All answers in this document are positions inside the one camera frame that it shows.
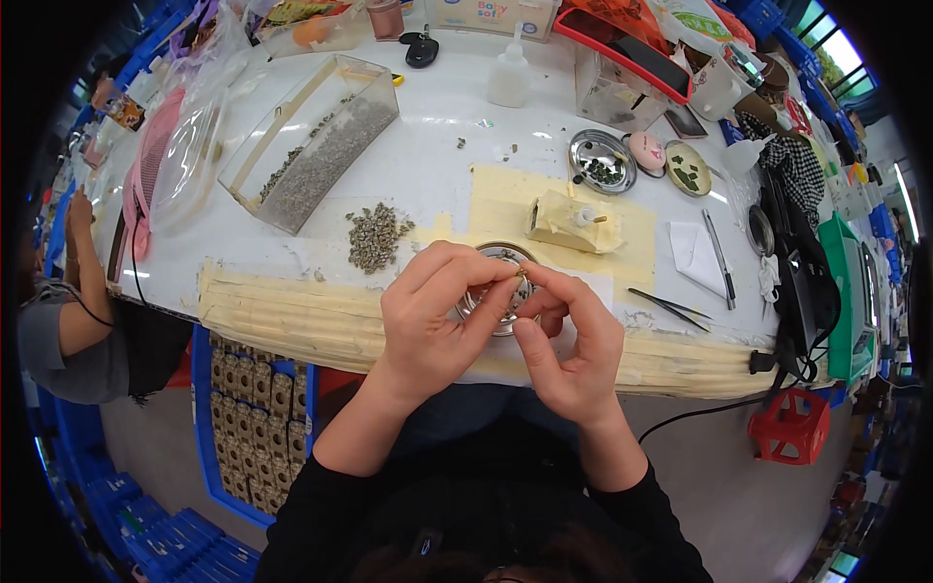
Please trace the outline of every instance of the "green tray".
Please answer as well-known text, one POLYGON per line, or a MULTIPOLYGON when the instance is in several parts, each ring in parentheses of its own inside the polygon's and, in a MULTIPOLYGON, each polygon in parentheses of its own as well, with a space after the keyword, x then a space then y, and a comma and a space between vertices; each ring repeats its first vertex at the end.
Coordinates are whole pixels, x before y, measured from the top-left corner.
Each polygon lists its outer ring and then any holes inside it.
POLYGON ((875 337, 869 338, 865 350, 852 354, 855 348, 852 340, 852 282, 849 279, 849 263, 845 258, 843 239, 859 241, 845 221, 836 211, 832 218, 819 226, 819 241, 826 251, 829 261, 829 273, 839 287, 842 297, 842 309, 839 324, 829 334, 829 376, 844 379, 846 384, 865 373, 874 361, 875 337))

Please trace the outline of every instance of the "red plastic stool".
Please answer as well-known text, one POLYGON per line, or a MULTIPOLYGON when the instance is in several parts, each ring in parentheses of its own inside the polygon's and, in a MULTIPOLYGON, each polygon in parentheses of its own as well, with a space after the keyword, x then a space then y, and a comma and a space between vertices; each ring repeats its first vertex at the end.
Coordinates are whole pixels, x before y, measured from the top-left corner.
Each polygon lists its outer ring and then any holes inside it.
POLYGON ((178 369, 172 375, 172 378, 165 384, 165 388, 190 388, 191 387, 191 340, 188 341, 188 347, 181 354, 178 360, 178 369))
POLYGON ((816 461, 823 442, 829 435, 829 403, 813 393, 797 387, 787 389, 778 396, 763 413, 752 415, 748 421, 748 436, 755 439, 761 447, 761 460, 773 460, 782 464, 808 465, 816 461), (809 413, 797 411, 797 398, 810 405, 809 413), (782 409, 790 401, 789 409, 782 409), (777 447, 771 447, 772 440, 777 440, 777 447), (797 448, 798 457, 784 455, 781 451, 786 444, 797 448))

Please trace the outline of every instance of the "tweezers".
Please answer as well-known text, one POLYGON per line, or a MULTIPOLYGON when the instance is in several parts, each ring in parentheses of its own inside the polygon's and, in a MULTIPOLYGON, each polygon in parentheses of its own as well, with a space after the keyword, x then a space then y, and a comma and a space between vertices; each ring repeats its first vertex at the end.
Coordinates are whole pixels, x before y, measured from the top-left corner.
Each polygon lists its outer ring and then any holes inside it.
POLYGON ((707 332, 707 333, 709 332, 709 330, 708 330, 707 328, 704 328, 703 326, 700 326, 699 324, 697 324, 696 322, 694 322, 692 318, 690 318, 690 317, 688 317, 688 316, 686 316, 686 315, 684 315, 684 314, 678 312, 677 309, 679 309, 679 310, 686 310, 687 312, 690 312, 690 313, 695 313, 695 314, 697 314, 698 316, 702 316, 703 318, 706 318, 707 320, 712 320, 712 319, 713 319, 713 318, 709 317, 708 315, 706 315, 705 313, 703 313, 703 312, 697 312, 696 310, 691 310, 691 309, 688 308, 687 306, 681 306, 680 304, 675 304, 675 303, 673 303, 672 301, 668 301, 668 300, 666 300, 666 299, 655 298, 654 296, 652 296, 652 295, 650 295, 650 294, 646 294, 645 292, 643 292, 643 291, 641 291, 641 290, 638 290, 638 289, 635 289, 634 287, 630 287, 630 288, 629 288, 629 291, 632 292, 633 294, 635 294, 636 296, 641 296, 641 297, 644 298, 644 299, 649 299, 649 300, 653 301, 654 303, 658 304, 659 306, 661 306, 662 308, 664 308, 664 309, 667 310, 668 312, 670 312, 670 313, 672 313, 673 315, 677 316, 678 318, 680 318, 680 319, 683 320, 684 322, 690 322, 691 324, 693 324, 694 326, 698 327, 698 328, 699 328, 700 330, 702 330, 703 332, 707 332))

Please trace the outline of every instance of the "gray shirt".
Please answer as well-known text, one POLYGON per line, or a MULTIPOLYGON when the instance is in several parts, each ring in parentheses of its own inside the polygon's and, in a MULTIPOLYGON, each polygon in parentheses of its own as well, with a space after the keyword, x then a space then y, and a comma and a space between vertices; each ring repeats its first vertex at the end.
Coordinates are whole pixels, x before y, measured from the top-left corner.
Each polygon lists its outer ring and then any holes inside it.
POLYGON ((36 278, 38 295, 26 303, 18 318, 20 363, 39 386, 73 403, 106 403, 130 392, 126 345, 117 311, 114 327, 100 342, 62 357, 59 350, 59 312, 72 297, 68 284, 36 278))

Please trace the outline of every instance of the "key fob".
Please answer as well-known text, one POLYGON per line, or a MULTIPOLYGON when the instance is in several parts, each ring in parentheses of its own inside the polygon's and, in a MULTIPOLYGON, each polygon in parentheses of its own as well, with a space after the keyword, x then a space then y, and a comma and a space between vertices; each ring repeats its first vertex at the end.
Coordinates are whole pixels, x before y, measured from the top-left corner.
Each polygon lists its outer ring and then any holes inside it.
POLYGON ((421 40, 421 33, 405 33, 398 38, 398 42, 403 45, 411 45, 421 40))
POLYGON ((419 38, 411 43, 405 53, 405 62, 415 69, 424 69, 434 62, 438 56, 440 45, 433 38, 419 38))

